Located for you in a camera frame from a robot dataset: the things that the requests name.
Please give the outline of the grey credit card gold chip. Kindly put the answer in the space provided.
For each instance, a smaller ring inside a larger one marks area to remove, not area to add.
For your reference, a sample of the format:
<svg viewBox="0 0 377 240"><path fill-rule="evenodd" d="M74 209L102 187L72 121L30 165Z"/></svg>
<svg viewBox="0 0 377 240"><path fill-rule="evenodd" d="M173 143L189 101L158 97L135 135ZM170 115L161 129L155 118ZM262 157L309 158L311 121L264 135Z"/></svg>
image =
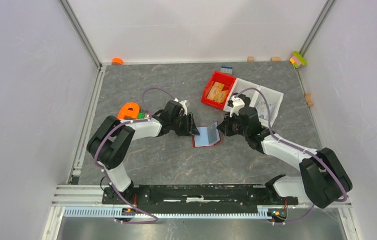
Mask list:
<svg viewBox="0 0 377 240"><path fill-rule="evenodd" d="M218 127L217 121L207 127L207 137L208 137L208 143L210 146L213 146L219 143L221 140L220 133L217 127Z"/></svg>

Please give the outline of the red leather card holder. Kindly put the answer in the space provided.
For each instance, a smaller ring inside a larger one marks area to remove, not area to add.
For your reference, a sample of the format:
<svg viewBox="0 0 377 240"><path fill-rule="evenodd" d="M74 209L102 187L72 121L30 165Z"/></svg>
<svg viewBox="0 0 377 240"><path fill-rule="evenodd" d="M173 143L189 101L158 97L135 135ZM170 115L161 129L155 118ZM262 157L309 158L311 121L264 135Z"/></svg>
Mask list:
<svg viewBox="0 0 377 240"><path fill-rule="evenodd" d="M192 145L194 148L203 148L203 147L212 147L221 142L221 135L220 135L220 141L215 145L209 145L208 143L208 135L207 135L207 126L201 126L197 127L200 135L194 135L192 137Z"/></svg>

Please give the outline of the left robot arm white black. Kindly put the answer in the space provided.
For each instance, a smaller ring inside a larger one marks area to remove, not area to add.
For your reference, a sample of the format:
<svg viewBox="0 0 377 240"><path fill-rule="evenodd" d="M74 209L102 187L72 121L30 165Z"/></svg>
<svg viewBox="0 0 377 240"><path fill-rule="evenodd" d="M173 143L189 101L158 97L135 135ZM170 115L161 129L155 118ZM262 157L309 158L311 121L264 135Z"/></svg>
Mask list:
<svg viewBox="0 0 377 240"><path fill-rule="evenodd" d="M193 137L200 133L194 117L188 112L187 101L169 100L163 109L146 118L120 120L108 116L93 134L86 146L94 163L100 167L115 190L114 197L122 204L134 197L123 161L130 144L139 139L161 137L169 132L179 137Z"/></svg>

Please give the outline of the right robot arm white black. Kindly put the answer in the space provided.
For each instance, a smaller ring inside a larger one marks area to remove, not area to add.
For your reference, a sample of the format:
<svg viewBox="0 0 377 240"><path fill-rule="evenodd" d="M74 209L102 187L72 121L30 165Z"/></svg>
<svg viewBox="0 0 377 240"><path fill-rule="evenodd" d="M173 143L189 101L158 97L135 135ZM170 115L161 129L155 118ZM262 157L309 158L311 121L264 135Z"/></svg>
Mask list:
<svg viewBox="0 0 377 240"><path fill-rule="evenodd" d="M324 209L334 202L346 201L353 188L333 150L306 148L284 139L262 126L253 107L226 113L217 129L227 137L244 137L253 150L275 157L300 172L299 177L279 175L266 183L265 198L271 204L278 204L285 197L308 198L316 207Z"/></svg>

